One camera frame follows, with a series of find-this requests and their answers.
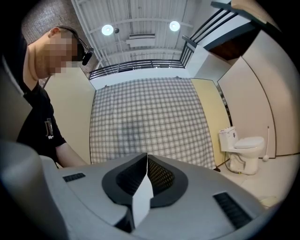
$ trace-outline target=round ceiling light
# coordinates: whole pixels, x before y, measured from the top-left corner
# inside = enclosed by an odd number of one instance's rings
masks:
[[[113,33],[113,26],[112,25],[104,25],[102,27],[101,31],[106,36],[111,35]]]
[[[177,21],[173,21],[170,23],[170,29],[174,32],[178,31],[180,28],[180,24]]]

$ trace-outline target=toilet bowl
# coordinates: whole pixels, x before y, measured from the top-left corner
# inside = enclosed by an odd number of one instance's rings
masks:
[[[258,171],[258,157],[264,149],[263,137],[239,139],[235,127],[219,131],[221,150],[228,152],[229,169],[235,173],[253,175]]]

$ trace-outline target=man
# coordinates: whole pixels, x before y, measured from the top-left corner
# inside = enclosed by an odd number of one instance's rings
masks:
[[[51,29],[29,45],[20,31],[16,31],[10,39],[9,47],[4,49],[4,59],[24,92],[24,98],[32,106],[17,141],[63,167],[85,165],[61,136],[49,96],[38,80],[60,73],[67,61],[84,61],[87,56],[84,47],[87,46],[74,29],[66,26]]]

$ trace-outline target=toilet tank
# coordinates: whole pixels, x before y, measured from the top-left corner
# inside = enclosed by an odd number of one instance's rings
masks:
[[[239,140],[235,127],[228,127],[219,131],[221,151],[228,151],[234,148],[235,143]]]

